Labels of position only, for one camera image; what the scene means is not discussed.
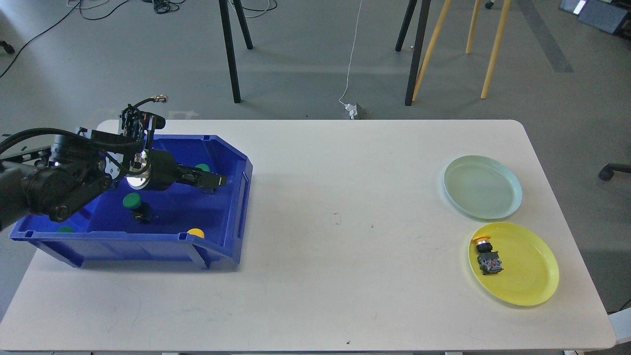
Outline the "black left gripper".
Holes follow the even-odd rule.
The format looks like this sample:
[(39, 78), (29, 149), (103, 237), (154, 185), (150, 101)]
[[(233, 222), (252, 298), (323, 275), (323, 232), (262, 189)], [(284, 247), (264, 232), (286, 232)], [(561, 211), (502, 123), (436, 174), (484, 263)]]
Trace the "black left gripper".
[(132, 171), (139, 175), (127, 175), (127, 184), (135, 190), (165, 191), (174, 183), (182, 183), (210, 195), (226, 186), (228, 177), (195, 169), (176, 162), (173, 155), (164, 150), (144, 150), (132, 161)]

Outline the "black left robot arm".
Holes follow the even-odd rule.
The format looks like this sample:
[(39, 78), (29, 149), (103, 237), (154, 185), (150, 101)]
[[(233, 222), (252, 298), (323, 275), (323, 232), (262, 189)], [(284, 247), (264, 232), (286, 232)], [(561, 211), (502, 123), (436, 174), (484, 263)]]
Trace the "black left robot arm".
[(117, 134), (34, 128), (9, 135), (1, 142), (2, 152), (34, 137), (53, 135), (54, 141), (1, 158), (2, 229), (29, 214), (66, 221), (122, 179), (132, 189), (148, 191), (164, 191), (178, 183), (214, 193), (225, 186), (227, 176), (177, 163), (167, 151), (153, 148), (155, 131), (166, 121), (140, 106), (167, 100), (167, 95), (153, 95), (126, 106)]

